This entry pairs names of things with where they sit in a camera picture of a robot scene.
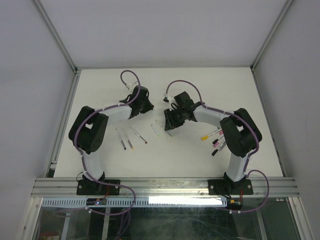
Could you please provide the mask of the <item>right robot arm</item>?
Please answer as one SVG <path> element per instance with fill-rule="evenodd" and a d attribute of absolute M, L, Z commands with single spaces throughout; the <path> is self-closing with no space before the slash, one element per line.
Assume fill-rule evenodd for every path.
<path fill-rule="evenodd" d="M 169 105 L 164 110 L 166 131 L 181 127 L 185 121 L 206 123 L 222 131 L 231 152 L 223 187 L 230 194 L 240 190 L 249 159 L 259 150 L 262 141 L 262 134 L 248 111 L 239 108 L 228 112 L 209 107 L 201 100 L 194 102 L 185 91 L 176 96 L 165 93 L 163 101 Z"/>

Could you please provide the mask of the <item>light green cap marker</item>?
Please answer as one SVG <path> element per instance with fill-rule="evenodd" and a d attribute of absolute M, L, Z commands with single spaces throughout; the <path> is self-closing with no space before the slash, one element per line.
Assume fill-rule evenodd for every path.
<path fill-rule="evenodd" d="M 151 128 L 153 129 L 153 131 L 155 132 L 155 134 L 159 137 L 160 133 L 157 131 L 157 129 L 155 128 L 155 126 L 153 124 L 150 125 Z"/>

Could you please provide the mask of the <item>brown cap marker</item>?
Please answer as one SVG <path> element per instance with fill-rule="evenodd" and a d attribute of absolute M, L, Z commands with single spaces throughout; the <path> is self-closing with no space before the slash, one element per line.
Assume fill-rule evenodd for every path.
<path fill-rule="evenodd" d="M 148 144 L 148 142 L 132 127 L 129 127 L 129 129 L 144 143 Z"/>

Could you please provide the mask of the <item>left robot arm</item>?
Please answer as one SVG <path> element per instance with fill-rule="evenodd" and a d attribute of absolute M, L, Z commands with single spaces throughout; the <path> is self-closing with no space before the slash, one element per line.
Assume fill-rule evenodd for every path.
<path fill-rule="evenodd" d="M 103 143 L 107 126 L 132 119 L 153 109 L 154 105 L 149 100 L 149 90 L 143 86 L 134 87 L 132 93 L 115 107 L 109 106 L 101 111 L 89 106 L 81 108 L 68 133 L 69 140 L 79 150 L 81 161 L 85 164 L 82 178 L 77 181 L 77 195 L 120 194 L 121 181 L 106 179 L 98 149 Z"/>

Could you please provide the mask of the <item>blue cap marker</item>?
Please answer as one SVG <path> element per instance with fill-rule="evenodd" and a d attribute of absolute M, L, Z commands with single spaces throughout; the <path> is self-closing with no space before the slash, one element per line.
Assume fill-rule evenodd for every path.
<path fill-rule="evenodd" d="M 126 148 L 126 146 L 125 146 L 125 143 L 124 143 L 124 141 L 123 141 L 123 139 L 122 139 L 122 137 L 121 137 L 121 134 L 120 134 L 119 130 L 118 130 L 117 128 L 115 128 L 115 131 L 116 131 L 117 137 L 118 137 L 118 139 L 119 139 L 119 141 L 120 141 L 120 143 L 121 143 L 122 148 L 123 148 L 124 150 L 126 150 L 127 148 Z"/>

